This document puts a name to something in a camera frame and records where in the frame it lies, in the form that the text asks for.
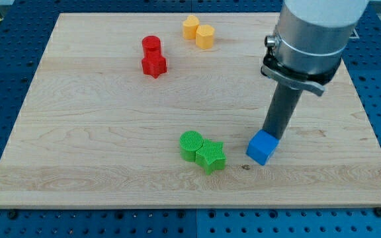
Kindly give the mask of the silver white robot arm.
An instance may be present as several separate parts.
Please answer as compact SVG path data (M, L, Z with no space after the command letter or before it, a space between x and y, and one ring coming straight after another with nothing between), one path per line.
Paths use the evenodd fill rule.
M322 96L367 5L367 0L284 0L273 33L265 37L261 72Z

